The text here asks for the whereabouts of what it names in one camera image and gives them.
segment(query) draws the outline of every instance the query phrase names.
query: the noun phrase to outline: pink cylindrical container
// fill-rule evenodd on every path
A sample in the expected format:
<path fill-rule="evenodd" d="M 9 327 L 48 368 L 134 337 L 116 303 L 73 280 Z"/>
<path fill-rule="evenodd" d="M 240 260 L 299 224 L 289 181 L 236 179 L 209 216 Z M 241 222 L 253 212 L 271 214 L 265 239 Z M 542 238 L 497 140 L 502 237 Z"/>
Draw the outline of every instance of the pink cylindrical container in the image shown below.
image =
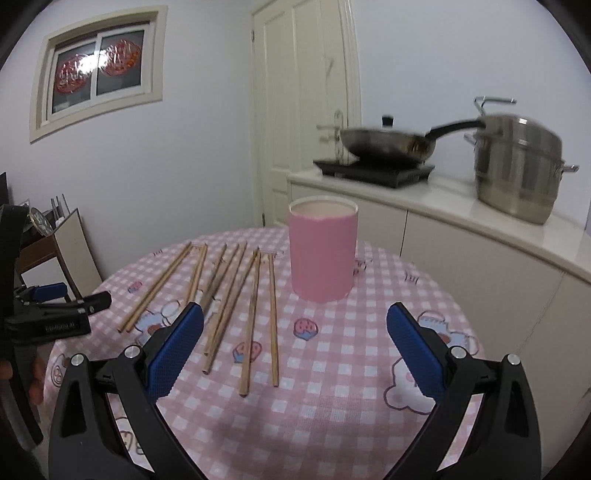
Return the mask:
<path fill-rule="evenodd" d="M 325 303 L 349 294 L 358 212 L 340 197 L 307 197 L 290 205 L 291 283 L 300 298 Z"/>

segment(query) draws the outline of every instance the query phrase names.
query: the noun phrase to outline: white countertop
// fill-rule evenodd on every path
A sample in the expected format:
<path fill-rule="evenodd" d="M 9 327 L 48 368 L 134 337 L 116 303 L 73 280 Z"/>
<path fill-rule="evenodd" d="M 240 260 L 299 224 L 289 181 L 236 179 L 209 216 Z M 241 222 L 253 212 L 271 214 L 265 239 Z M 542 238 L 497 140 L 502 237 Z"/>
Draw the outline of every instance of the white countertop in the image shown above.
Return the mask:
<path fill-rule="evenodd" d="M 442 220 L 538 257 L 591 284 L 591 237 L 583 228 L 556 215 L 545 225 L 518 220 L 478 201 L 473 184 L 431 176 L 428 183 L 389 189 L 326 177 L 316 168 L 291 174 L 288 180 Z"/>

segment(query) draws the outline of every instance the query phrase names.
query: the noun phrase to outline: metal pot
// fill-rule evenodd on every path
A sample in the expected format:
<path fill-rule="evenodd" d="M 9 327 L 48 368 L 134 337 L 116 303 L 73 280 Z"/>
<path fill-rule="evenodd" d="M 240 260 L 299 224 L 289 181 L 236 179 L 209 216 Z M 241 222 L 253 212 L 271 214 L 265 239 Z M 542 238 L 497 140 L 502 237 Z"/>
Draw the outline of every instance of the metal pot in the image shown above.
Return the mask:
<path fill-rule="evenodd" d="M 363 161 L 387 161 L 393 162 L 396 168 L 415 168 L 433 155 L 438 138 L 452 132 L 485 126 L 479 119 L 472 119 L 434 127 L 421 135 L 393 130 L 393 122 L 393 117 L 384 116 L 382 128 L 342 129 L 341 142 Z"/>
<path fill-rule="evenodd" d="M 486 102 L 513 99 L 477 97 L 474 100 L 486 128 L 464 137 L 475 146 L 478 198 L 527 222 L 546 222 L 558 196 L 563 173 L 578 165 L 562 160 L 562 140 L 554 132 L 518 115 L 487 115 Z"/>

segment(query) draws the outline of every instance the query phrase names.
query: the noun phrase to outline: window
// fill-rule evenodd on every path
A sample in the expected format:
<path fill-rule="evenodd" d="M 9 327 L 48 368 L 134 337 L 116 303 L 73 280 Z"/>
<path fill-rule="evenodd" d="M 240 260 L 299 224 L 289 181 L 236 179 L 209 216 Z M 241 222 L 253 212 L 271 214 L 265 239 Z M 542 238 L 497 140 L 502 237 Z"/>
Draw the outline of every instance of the window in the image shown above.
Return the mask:
<path fill-rule="evenodd" d="M 114 12 L 48 35 L 31 142 L 91 116 L 162 99 L 166 7 Z"/>

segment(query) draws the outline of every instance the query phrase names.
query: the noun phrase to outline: wok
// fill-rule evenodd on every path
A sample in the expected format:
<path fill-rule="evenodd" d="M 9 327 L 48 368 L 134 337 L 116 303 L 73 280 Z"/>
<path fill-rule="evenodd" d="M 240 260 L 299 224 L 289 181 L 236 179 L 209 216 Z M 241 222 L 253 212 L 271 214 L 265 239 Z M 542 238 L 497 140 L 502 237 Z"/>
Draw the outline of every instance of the wok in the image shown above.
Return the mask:
<path fill-rule="evenodd" d="M 382 117 L 383 128 L 347 128 L 340 139 L 347 150 L 363 161 L 395 161 L 397 167 L 416 167 L 433 155 L 438 138 L 452 132 L 485 128 L 479 119 L 464 120 L 432 128 L 425 135 L 392 129 L 394 119 Z"/>

